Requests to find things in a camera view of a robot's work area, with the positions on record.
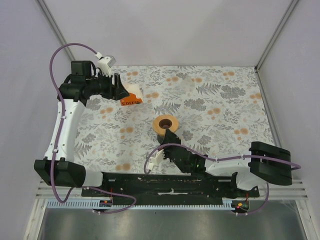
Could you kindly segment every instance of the cable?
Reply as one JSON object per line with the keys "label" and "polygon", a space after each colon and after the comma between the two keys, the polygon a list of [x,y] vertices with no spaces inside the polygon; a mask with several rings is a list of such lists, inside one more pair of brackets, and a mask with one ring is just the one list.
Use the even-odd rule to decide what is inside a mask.
{"label": "cable", "polygon": [[[65,105],[65,101],[64,101],[64,98],[57,86],[57,83],[55,81],[55,78],[54,78],[54,74],[53,74],[53,62],[54,62],[54,59],[57,55],[57,53],[68,47],[68,46],[81,46],[81,47],[84,47],[84,48],[87,48],[89,50],[91,50],[94,54],[97,54],[97,52],[95,50],[93,50],[91,47],[87,46],[87,45],[84,45],[84,44],[81,44],[81,43],[68,43],[68,44],[65,44],[61,47],[59,47],[52,55],[51,59],[50,59],[50,65],[49,65],[49,71],[50,71],[50,77],[51,77],[51,81],[53,83],[53,86],[59,96],[59,99],[61,101],[61,111],[62,111],[62,114],[65,113],[65,109],[66,109],[66,105]],[[92,64],[92,67],[94,69],[94,75],[96,75],[96,66],[94,65],[93,62],[91,62]],[[53,149],[57,149],[58,148],[58,142],[59,142],[59,138],[60,138],[60,135],[61,135],[61,131],[62,131],[62,127],[63,127],[63,124],[64,124],[64,118],[63,118],[63,115],[61,116],[61,119],[60,119],[60,123],[59,123],[59,127],[58,127],[58,131],[56,133],[56,136],[55,136],[55,140],[54,140],[54,146],[53,146]],[[73,187],[69,189],[68,193],[66,194],[66,197],[64,200],[62,200],[58,193],[57,193],[57,189],[56,189],[56,185],[55,185],[55,178],[54,178],[54,170],[55,170],[55,160],[56,160],[56,157],[57,157],[57,152],[56,151],[53,151],[52,153],[52,160],[51,160],[51,165],[50,165],[50,181],[51,181],[51,187],[52,187],[52,191],[53,191],[53,194],[55,196],[55,198],[57,199],[57,201],[61,204],[64,204],[68,198],[69,198],[69,195],[72,191],[72,189],[74,189]],[[134,196],[130,196],[130,195],[125,195],[125,194],[119,194],[119,193],[114,193],[114,192],[108,192],[108,191],[104,191],[104,190],[101,190],[97,187],[93,187],[93,186],[90,186],[89,187],[90,189],[92,190],[95,190],[95,191],[99,191],[99,192],[102,192],[102,193],[105,193],[105,194],[111,194],[111,195],[115,195],[115,196],[120,196],[120,197],[125,197],[125,198],[131,198],[133,199],[133,203],[129,206],[126,206],[124,208],[121,208],[121,209],[118,209],[118,210],[115,210],[115,211],[109,211],[109,212],[104,212],[103,214],[114,214],[114,213],[119,213],[119,212],[122,212],[124,210],[127,210],[129,208],[131,208],[133,205],[136,204],[137,202],[137,199],[134,197]]]}
{"label": "cable", "polygon": [[[57,53],[66,48],[66,47],[69,47],[69,46],[81,46],[81,47],[84,47],[86,49],[89,49],[91,50],[92,52],[94,52],[94,54],[97,54],[97,52],[95,50],[93,50],[91,47],[87,46],[87,45],[84,45],[84,44],[81,44],[81,43],[68,43],[68,44],[65,44],[65,45],[62,45],[61,47],[59,47],[52,55],[51,59],[50,59],[50,64],[49,64],[49,71],[50,71],[50,77],[51,77],[51,81],[52,81],[52,84],[56,90],[56,93],[58,94],[59,96],[59,99],[61,101],[61,112],[62,112],[62,116],[60,118],[60,123],[59,123],[59,127],[58,127],[58,130],[57,130],[57,133],[56,133],[56,136],[55,136],[55,140],[54,140],[54,145],[53,145],[53,149],[56,150],[58,149],[58,142],[59,142],[59,138],[60,138],[60,135],[61,135],[61,131],[62,131],[62,127],[64,125],[64,114],[65,114],[65,109],[66,109],[66,105],[65,105],[65,101],[64,101],[64,98],[62,97],[62,94],[57,86],[57,83],[55,81],[55,78],[54,78],[54,73],[53,73],[53,63],[54,63],[54,59],[57,55]],[[51,187],[52,187],[52,191],[53,191],[53,194],[55,196],[55,198],[57,199],[57,201],[61,204],[64,204],[68,198],[69,198],[69,195],[73,189],[70,188],[70,190],[68,191],[68,193],[66,194],[66,197],[64,200],[62,200],[58,193],[57,193],[57,189],[56,189],[56,185],[55,185],[55,178],[54,178],[54,171],[55,171],[55,160],[56,160],[56,157],[57,157],[57,152],[56,151],[53,151],[52,153],[52,160],[51,160],[51,166],[50,166],[50,181],[51,181]]]}
{"label": "cable", "polygon": [[258,211],[264,209],[266,207],[266,205],[267,205],[268,200],[269,200],[269,195],[270,195],[269,183],[266,183],[266,196],[265,196],[263,204],[260,207],[258,207],[256,210],[253,210],[251,212],[238,213],[238,214],[236,213],[236,216],[248,216],[248,215],[255,214]]}
{"label": "cable", "polygon": [[176,146],[176,147],[181,147],[184,149],[189,150],[190,152],[197,154],[198,156],[207,159],[209,161],[213,161],[213,162],[219,162],[219,161],[227,161],[227,160],[234,160],[234,159],[242,159],[242,158],[256,158],[256,159],[264,159],[264,160],[269,160],[269,161],[274,161],[277,163],[282,163],[282,164],[286,164],[286,165],[290,165],[293,166],[293,168],[291,169],[293,170],[297,170],[297,169],[301,169],[301,166],[299,164],[290,162],[290,161],[285,161],[282,159],[278,159],[278,158],[274,158],[274,157],[269,157],[269,156],[259,156],[259,155],[239,155],[239,156],[231,156],[231,157],[224,157],[224,158],[210,158],[207,157],[205,155],[202,155],[200,152],[197,152],[196,150],[193,150],[192,148],[182,145],[182,144],[178,144],[178,143],[166,143],[163,145],[160,145],[158,147],[156,147],[155,149],[153,149],[153,151],[148,155],[148,157],[146,158],[145,162],[144,162],[144,166],[143,166],[143,171],[144,174],[148,175],[151,170],[147,171],[146,167],[147,167],[147,163],[149,161],[149,159],[151,158],[151,156],[159,149],[162,149],[164,147],[169,147],[169,146]]}
{"label": "cable", "polygon": [[[185,146],[185,145],[182,145],[182,144],[178,144],[178,143],[167,143],[167,144],[163,144],[163,145],[160,145],[158,147],[156,147],[149,155],[148,157],[146,158],[146,161],[144,163],[144,166],[143,166],[143,171],[144,173],[147,175],[149,174],[151,171],[149,170],[148,172],[146,171],[146,167],[147,167],[147,164],[148,164],[148,161],[149,159],[151,158],[151,156],[159,149],[162,149],[164,147],[169,147],[169,146],[176,146],[176,147],[181,147],[181,148],[184,148],[184,149],[187,149],[189,150],[190,152],[194,153],[194,154],[197,154],[198,156],[204,158],[204,159],[207,159],[209,161],[213,161],[213,162],[218,162],[218,161],[227,161],[227,160],[234,160],[234,159],[241,159],[241,158],[257,158],[257,159],[264,159],[264,160],[269,160],[269,161],[274,161],[274,162],[277,162],[277,163],[282,163],[282,164],[286,164],[286,165],[290,165],[290,166],[293,166],[293,168],[291,169],[292,171],[293,170],[297,170],[297,169],[301,169],[301,166],[299,164],[296,164],[296,163],[293,163],[293,162],[289,162],[289,161],[285,161],[285,160],[282,160],[282,159],[278,159],[278,158],[274,158],[274,157],[269,157],[269,156],[260,156],[260,155],[239,155],[239,156],[231,156],[231,157],[225,157],[225,158],[210,158],[210,157],[207,157],[205,155],[202,155],[201,153],[197,152],[196,150],[193,150],[192,148],[188,147],[188,146]],[[269,183],[267,182],[266,183],[266,197],[265,197],[265,200],[263,202],[263,204],[257,208],[256,210],[254,211],[251,211],[251,212],[246,212],[246,213],[237,213],[236,215],[237,216],[247,216],[247,215],[251,215],[251,214],[255,214],[256,212],[262,210],[263,208],[265,208],[265,206],[267,205],[267,202],[268,202],[268,199],[269,199],[269,194],[270,194],[270,188],[269,188]]]}
{"label": "cable", "polygon": [[105,191],[105,190],[101,190],[97,187],[94,187],[94,186],[89,186],[89,189],[91,190],[95,190],[95,191],[99,191],[101,193],[104,193],[104,194],[110,194],[110,195],[114,195],[114,196],[119,196],[119,197],[124,197],[124,198],[130,198],[130,199],[133,199],[133,203],[131,203],[131,205],[129,206],[126,206],[124,208],[121,208],[121,209],[118,209],[118,210],[114,210],[114,211],[106,211],[106,212],[97,212],[95,210],[93,210],[95,213],[99,213],[99,214],[116,214],[116,213],[120,213],[120,212],[123,212],[131,207],[133,207],[136,202],[137,202],[137,199],[134,197],[134,196],[131,196],[131,195],[126,195],[126,194],[120,194],[120,193],[115,193],[115,192],[110,192],[110,191]]}

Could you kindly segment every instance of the table surface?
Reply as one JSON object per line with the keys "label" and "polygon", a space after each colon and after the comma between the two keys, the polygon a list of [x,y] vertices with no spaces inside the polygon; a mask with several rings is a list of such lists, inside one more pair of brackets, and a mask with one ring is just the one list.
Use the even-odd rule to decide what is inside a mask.
{"label": "table surface", "polygon": [[[139,84],[144,103],[91,97],[80,119],[74,162],[102,172],[143,173],[159,145],[152,122],[170,114],[179,121],[182,144],[222,156],[248,150],[251,142],[273,144],[253,67],[117,66],[122,82]],[[179,174],[164,161],[158,174]]]}

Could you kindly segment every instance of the white wall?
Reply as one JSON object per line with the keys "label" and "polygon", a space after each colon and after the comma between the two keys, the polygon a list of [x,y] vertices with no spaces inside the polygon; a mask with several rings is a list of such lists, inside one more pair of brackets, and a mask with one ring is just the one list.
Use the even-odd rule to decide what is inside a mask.
{"label": "white wall", "polygon": [[[67,42],[118,65],[255,66],[290,0],[45,0]],[[84,59],[85,49],[74,56]]]}
{"label": "white wall", "polygon": [[[59,44],[34,0],[0,1],[0,34],[0,239],[20,240],[57,115],[49,61]],[[54,70],[60,83],[70,72],[63,52]]]}
{"label": "white wall", "polygon": [[300,1],[260,75],[320,224],[320,1]]}

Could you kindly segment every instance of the metal plate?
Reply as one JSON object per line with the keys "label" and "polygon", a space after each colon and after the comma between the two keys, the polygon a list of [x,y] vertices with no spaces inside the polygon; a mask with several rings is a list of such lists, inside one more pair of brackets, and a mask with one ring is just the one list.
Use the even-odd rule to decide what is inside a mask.
{"label": "metal plate", "polygon": [[[261,201],[252,201],[251,209]],[[126,210],[111,215],[46,209],[38,240],[306,240],[295,201],[269,202],[257,214],[230,211]]]}

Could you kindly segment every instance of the purple cable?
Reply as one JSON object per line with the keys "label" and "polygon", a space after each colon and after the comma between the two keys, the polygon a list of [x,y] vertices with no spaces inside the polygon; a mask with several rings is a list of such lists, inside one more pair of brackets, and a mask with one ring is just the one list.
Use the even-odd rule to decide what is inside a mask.
{"label": "purple cable", "polygon": [[200,152],[197,152],[196,150],[193,150],[192,148],[190,148],[188,146],[185,146],[185,145],[182,145],[182,144],[166,143],[166,144],[163,144],[163,145],[160,145],[160,146],[156,147],[155,149],[153,149],[152,152],[150,152],[150,154],[148,155],[148,157],[146,158],[146,160],[144,162],[144,166],[143,166],[144,174],[147,175],[147,174],[149,174],[151,172],[150,170],[148,172],[146,170],[148,161],[151,158],[151,156],[157,150],[162,149],[164,147],[169,147],[169,146],[177,146],[177,147],[181,147],[181,148],[187,149],[190,152],[192,152],[194,154],[197,154],[198,156],[200,156],[200,157],[202,157],[204,159],[207,159],[209,161],[213,161],[213,162],[227,161],[227,160],[234,160],[234,159],[241,159],[241,158],[257,158],[257,159],[264,159],[264,160],[274,161],[274,162],[278,162],[278,163],[282,163],[282,164],[293,166],[294,168],[292,168],[291,170],[301,169],[301,166],[299,164],[296,164],[296,163],[293,163],[293,162],[290,162],[290,161],[285,161],[285,160],[278,159],[278,158],[274,158],[274,157],[269,157],[269,156],[259,156],[259,155],[243,155],[243,156],[240,156],[239,155],[239,156],[231,156],[231,157],[224,157],[224,158],[215,159],[215,158],[210,158],[210,157],[207,157],[205,155],[202,155]]}
{"label": "purple cable", "polygon": [[[97,52],[95,50],[93,50],[91,47],[87,46],[87,45],[84,45],[84,44],[81,44],[81,43],[68,43],[68,44],[65,44],[61,47],[59,47],[52,55],[51,59],[50,59],[50,65],[49,65],[49,69],[50,69],[50,77],[51,77],[51,81],[53,83],[53,86],[61,100],[61,111],[62,111],[62,114],[65,113],[65,109],[66,109],[66,105],[65,105],[65,101],[64,101],[64,98],[57,86],[57,83],[55,81],[55,78],[54,78],[54,74],[53,74],[53,70],[52,70],[52,67],[53,67],[53,62],[54,62],[54,59],[55,59],[55,56],[57,55],[57,53],[68,47],[68,46],[81,46],[81,47],[84,47],[84,48],[87,48],[89,50],[91,50],[92,52],[94,52],[94,54],[97,54]],[[61,135],[61,131],[62,131],[62,127],[63,127],[63,124],[64,124],[64,118],[61,118],[60,119],[60,123],[59,123],[59,127],[58,127],[58,131],[56,133],[56,136],[55,136],[55,140],[54,140],[54,146],[53,146],[53,149],[57,149],[58,148],[58,142],[59,142],[59,138],[60,138],[60,135]],[[57,153],[54,151],[52,153],[52,161],[51,161],[51,165],[50,165],[50,181],[51,181],[51,187],[52,187],[52,191],[53,191],[53,194],[55,196],[55,198],[57,199],[57,201],[61,204],[64,204],[68,198],[69,198],[69,195],[72,191],[72,189],[74,189],[73,187],[69,189],[68,193],[66,194],[66,197],[64,200],[62,200],[58,193],[57,193],[57,189],[56,189],[56,185],[55,185],[55,178],[54,178],[54,170],[55,170],[55,160],[56,160],[56,157],[57,157]],[[114,193],[114,192],[108,192],[108,191],[104,191],[104,190],[101,190],[99,188],[96,188],[96,187],[89,187],[90,189],[92,190],[96,190],[96,191],[100,191],[102,193],[105,193],[105,194],[111,194],[111,195],[115,195],[115,196],[120,196],[120,197],[126,197],[126,198],[131,198],[133,199],[133,203],[130,205],[130,206],[127,206],[127,207],[124,207],[122,209],[118,209],[118,210],[115,210],[115,211],[110,211],[110,212],[104,212],[103,214],[115,214],[115,213],[119,213],[119,212],[122,212],[124,210],[127,210],[129,208],[131,208],[133,205],[136,204],[137,202],[137,199],[134,197],[134,196],[130,196],[130,195],[125,195],[125,194],[119,194],[119,193]]]}
{"label": "purple cable", "polygon": [[114,210],[114,211],[100,212],[100,214],[116,214],[116,213],[120,213],[120,212],[123,212],[123,211],[133,207],[137,202],[137,199],[134,196],[120,194],[120,193],[114,193],[114,192],[110,192],[110,191],[105,191],[105,190],[101,190],[101,189],[99,189],[97,187],[94,187],[94,186],[89,186],[89,189],[92,189],[92,190],[95,190],[95,191],[99,191],[99,192],[104,193],[104,194],[110,194],[110,195],[114,195],[114,196],[133,199],[133,203],[131,205],[129,205],[129,206],[126,206],[124,208],[121,208],[121,209],[118,209],[118,210]]}
{"label": "purple cable", "polygon": [[[282,160],[282,159],[278,159],[278,158],[274,158],[274,157],[269,157],[269,156],[259,156],[259,155],[239,155],[239,156],[231,156],[231,157],[225,157],[225,158],[218,158],[218,159],[215,159],[215,158],[210,158],[210,157],[207,157],[205,155],[202,155],[201,153],[197,152],[196,150],[193,150],[192,148],[188,147],[188,146],[185,146],[185,145],[182,145],[182,144],[178,144],[178,143],[167,143],[167,144],[163,144],[163,145],[160,145],[158,147],[156,147],[149,155],[148,157],[146,158],[146,161],[144,163],[144,166],[143,166],[143,171],[144,173],[147,175],[149,174],[151,171],[149,170],[148,172],[146,171],[146,167],[147,167],[147,164],[148,164],[148,161],[149,159],[151,158],[151,156],[159,149],[162,149],[164,147],[169,147],[169,146],[177,146],[177,147],[181,147],[181,148],[184,148],[184,149],[187,149],[189,150],[190,152],[194,153],[194,154],[197,154],[198,156],[204,158],[204,159],[207,159],[209,161],[213,161],[213,162],[216,162],[216,161],[227,161],[227,160],[234,160],[234,159],[241,159],[241,158],[256,158],[256,159],[264,159],[264,160],[269,160],[269,161],[274,161],[274,162],[277,162],[277,163],[282,163],[282,164],[286,164],[286,165],[290,165],[290,166],[293,166],[293,168],[291,169],[292,171],[293,170],[297,170],[297,169],[301,169],[301,166],[299,164],[296,164],[296,163],[293,163],[293,162],[289,162],[289,161],[285,161],[285,160]],[[267,205],[267,202],[268,202],[268,199],[269,199],[269,195],[270,195],[270,188],[269,188],[269,183],[266,183],[266,197],[265,197],[265,200],[263,202],[263,204],[257,208],[256,210],[254,211],[251,211],[251,212],[246,212],[246,213],[238,213],[238,216],[247,216],[247,215],[251,215],[251,214],[255,214],[257,213],[258,211],[262,210],[263,208],[265,208],[265,206]]]}
{"label": "purple cable", "polygon": [[[53,86],[54,86],[54,88],[55,88],[55,90],[56,90],[56,92],[57,92],[57,94],[58,94],[58,96],[59,96],[59,99],[60,99],[60,101],[61,101],[61,108],[62,108],[62,109],[61,109],[61,112],[62,112],[62,114],[65,114],[66,105],[65,105],[64,98],[62,97],[62,94],[61,94],[61,92],[60,92],[60,90],[59,90],[59,88],[58,88],[58,86],[57,86],[56,81],[55,81],[54,73],[53,73],[53,70],[52,70],[52,66],[53,66],[54,59],[55,59],[57,53],[58,53],[60,50],[66,48],[66,47],[68,47],[68,46],[81,46],[81,47],[84,47],[84,48],[86,48],[86,49],[91,50],[92,52],[94,52],[94,54],[97,54],[97,52],[96,52],[95,50],[93,50],[91,47],[89,47],[89,46],[87,46],[87,45],[84,45],[84,44],[81,44],[81,43],[75,43],[75,42],[74,42],[74,43],[65,44],[65,45],[59,47],[59,48],[53,53],[53,55],[52,55],[52,57],[51,57],[51,59],[50,59],[49,71],[50,71],[51,81],[52,81]],[[56,136],[55,136],[55,140],[54,140],[53,149],[57,149],[57,148],[58,148],[58,142],[59,142],[59,138],[60,138],[60,135],[61,135],[62,127],[63,127],[63,125],[64,125],[64,120],[65,120],[64,118],[61,118],[61,119],[60,119],[59,127],[58,127],[58,130],[57,130],[57,133],[56,133]],[[52,161],[51,161],[51,166],[50,166],[50,181],[51,181],[51,187],[52,187],[53,194],[54,194],[55,198],[57,199],[57,201],[58,201],[59,203],[61,203],[61,204],[64,204],[64,203],[68,200],[69,195],[70,195],[73,187],[70,188],[70,190],[69,190],[68,193],[66,194],[66,197],[65,197],[64,200],[62,200],[62,199],[59,197],[59,195],[58,195],[58,193],[57,193],[56,185],[55,185],[55,178],[54,178],[54,170],[55,170],[55,160],[56,160],[56,157],[57,157],[57,153],[54,151],[54,152],[52,153]]]}
{"label": "purple cable", "polygon": [[246,213],[238,213],[237,215],[238,216],[248,216],[248,215],[255,214],[255,213],[259,212],[260,210],[264,209],[267,205],[269,195],[270,195],[269,183],[266,183],[266,196],[265,196],[265,200],[264,200],[263,204],[260,207],[258,207],[256,210],[253,210],[251,212],[246,212]]}

